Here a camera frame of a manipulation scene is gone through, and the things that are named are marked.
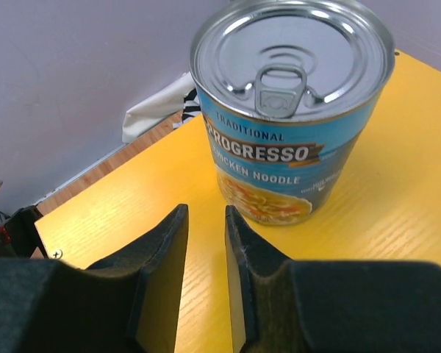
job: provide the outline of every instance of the can lid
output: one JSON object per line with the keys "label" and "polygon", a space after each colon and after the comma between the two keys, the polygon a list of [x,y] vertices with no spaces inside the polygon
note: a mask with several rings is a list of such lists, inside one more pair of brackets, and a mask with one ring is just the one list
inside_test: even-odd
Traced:
{"label": "can lid", "polygon": [[245,0],[198,31],[194,80],[243,115],[316,121],[373,98],[392,73],[394,41],[354,0]]}

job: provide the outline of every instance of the pull-tab ring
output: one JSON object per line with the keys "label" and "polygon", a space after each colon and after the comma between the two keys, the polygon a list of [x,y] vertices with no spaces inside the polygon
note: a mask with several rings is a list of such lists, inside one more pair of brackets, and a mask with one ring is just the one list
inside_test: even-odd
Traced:
{"label": "pull-tab ring", "polygon": [[[270,71],[292,72],[301,79],[294,88],[273,88],[263,84],[262,78]],[[255,110],[268,118],[286,119],[294,115],[307,87],[307,73],[303,68],[288,64],[263,66],[255,79]]]}

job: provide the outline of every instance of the wooden table surface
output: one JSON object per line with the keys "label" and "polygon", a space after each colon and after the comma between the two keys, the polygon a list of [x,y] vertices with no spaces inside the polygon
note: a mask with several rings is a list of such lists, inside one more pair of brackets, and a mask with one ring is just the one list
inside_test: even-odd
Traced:
{"label": "wooden table surface", "polygon": [[[441,264],[441,73],[401,54],[331,198],[308,221],[252,227],[296,259]],[[190,210],[176,352],[231,352],[226,206],[201,117],[37,222],[48,252],[85,268]]]}

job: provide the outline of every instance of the can label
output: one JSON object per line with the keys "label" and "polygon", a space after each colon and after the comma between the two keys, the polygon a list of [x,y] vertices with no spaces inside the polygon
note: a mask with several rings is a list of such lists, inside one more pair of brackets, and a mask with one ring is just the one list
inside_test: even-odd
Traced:
{"label": "can label", "polygon": [[293,224],[328,198],[378,97],[313,124],[262,121],[223,109],[200,89],[220,191],[264,224]]}

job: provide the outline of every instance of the wooden floor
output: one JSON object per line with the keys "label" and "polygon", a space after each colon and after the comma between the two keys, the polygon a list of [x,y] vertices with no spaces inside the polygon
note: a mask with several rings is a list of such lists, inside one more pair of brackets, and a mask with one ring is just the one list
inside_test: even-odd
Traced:
{"label": "wooden floor", "polygon": [[118,166],[133,158],[136,154],[153,145],[161,138],[173,131],[173,123],[178,123],[182,120],[182,112],[172,115],[165,119],[154,128],[147,131],[140,136],[135,142],[121,149],[107,160],[101,162],[95,168],[88,171],[86,174],[78,178],[76,181],[69,184],[67,187],[55,193],[53,196],[41,202],[37,208],[42,214],[50,213],[61,204],[71,199],[75,195],[81,193],[94,182],[97,182],[102,177],[115,170]]}

